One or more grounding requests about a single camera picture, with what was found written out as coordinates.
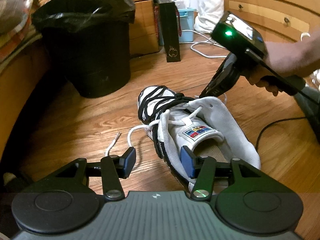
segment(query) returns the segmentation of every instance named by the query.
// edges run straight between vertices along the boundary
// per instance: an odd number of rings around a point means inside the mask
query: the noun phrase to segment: shoe insole
[[[210,156],[217,160],[217,162],[227,163],[220,149],[217,146],[217,142],[214,139],[207,139],[199,143],[193,150],[196,156]]]

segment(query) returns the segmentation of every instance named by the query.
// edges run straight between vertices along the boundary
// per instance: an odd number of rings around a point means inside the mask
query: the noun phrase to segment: silver screw
[[[193,195],[197,198],[203,198],[209,196],[209,192],[204,189],[198,189],[193,192]]]
[[[112,190],[109,190],[107,193],[106,193],[107,197],[109,198],[117,198],[117,197],[120,197],[121,196],[121,192],[120,190],[117,190],[117,189],[112,189]]]

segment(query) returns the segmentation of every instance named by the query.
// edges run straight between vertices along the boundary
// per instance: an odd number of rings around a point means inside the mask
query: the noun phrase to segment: black trash can
[[[130,79],[133,0],[51,0],[32,15],[54,67],[81,96],[97,98]]]

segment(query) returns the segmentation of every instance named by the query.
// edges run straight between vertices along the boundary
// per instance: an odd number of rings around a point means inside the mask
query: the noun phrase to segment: white sneaker
[[[130,135],[144,128],[153,140],[156,152],[171,173],[190,191],[195,179],[181,163],[180,150],[187,146],[196,156],[212,156],[218,162],[241,158],[260,169],[254,146],[216,97],[194,99],[175,93],[165,86],[145,88],[138,98],[138,117],[144,125],[133,127]]]

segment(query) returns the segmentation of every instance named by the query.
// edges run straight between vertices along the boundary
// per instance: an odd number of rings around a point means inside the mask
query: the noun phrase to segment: colorful label
[[[204,135],[209,132],[215,132],[215,130],[204,125],[194,125],[185,130],[183,134],[195,141],[201,135]]]

